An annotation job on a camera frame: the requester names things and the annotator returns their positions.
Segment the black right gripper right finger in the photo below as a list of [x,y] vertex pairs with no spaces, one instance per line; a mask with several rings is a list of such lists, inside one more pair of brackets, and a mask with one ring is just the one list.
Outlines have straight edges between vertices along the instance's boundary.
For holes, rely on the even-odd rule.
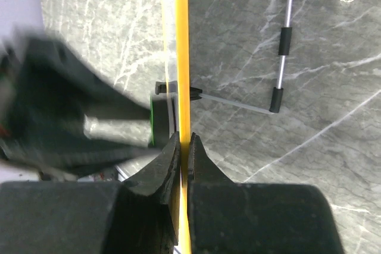
[[193,134],[188,158],[193,253],[343,253],[322,192],[306,184],[236,183]]

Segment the green whiteboard eraser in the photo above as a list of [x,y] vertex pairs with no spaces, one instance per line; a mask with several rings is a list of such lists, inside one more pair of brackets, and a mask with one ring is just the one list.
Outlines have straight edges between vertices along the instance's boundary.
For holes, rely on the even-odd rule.
[[162,149],[175,132],[173,100],[165,95],[150,97],[151,145]]

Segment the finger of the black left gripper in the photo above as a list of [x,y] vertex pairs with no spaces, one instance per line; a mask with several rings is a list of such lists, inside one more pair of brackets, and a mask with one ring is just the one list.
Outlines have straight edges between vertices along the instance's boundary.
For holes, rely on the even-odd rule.
[[96,151],[80,155],[81,162],[68,167],[66,171],[71,174],[95,174],[105,169],[145,156],[157,156],[161,148],[152,144],[147,146],[125,145],[110,150]]

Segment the yellow framed whiteboard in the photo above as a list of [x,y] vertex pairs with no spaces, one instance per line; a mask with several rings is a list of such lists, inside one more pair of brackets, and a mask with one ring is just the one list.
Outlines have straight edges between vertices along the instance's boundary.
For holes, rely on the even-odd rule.
[[[285,59],[289,55],[291,45],[292,1],[287,0],[284,26],[281,29],[279,43],[279,72],[277,83],[273,89],[269,110],[263,113],[278,113],[283,95],[283,74]],[[190,65],[189,65],[189,6],[188,0],[174,0],[174,18],[176,32],[176,67],[178,94],[178,125],[180,136],[180,222],[179,241],[182,253],[191,253],[191,238],[188,223],[188,156],[191,142],[190,118]]]

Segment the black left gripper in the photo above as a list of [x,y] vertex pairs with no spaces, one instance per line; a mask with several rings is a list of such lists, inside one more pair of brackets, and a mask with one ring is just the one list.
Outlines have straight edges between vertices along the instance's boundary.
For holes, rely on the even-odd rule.
[[42,173],[96,173],[85,117],[149,120],[150,109],[99,78],[59,39],[17,35],[1,56],[1,158]]

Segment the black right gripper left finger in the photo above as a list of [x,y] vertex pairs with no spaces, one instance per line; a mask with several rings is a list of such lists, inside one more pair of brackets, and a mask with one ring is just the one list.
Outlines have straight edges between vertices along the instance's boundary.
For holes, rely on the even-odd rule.
[[180,142],[125,181],[1,184],[2,253],[172,253]]

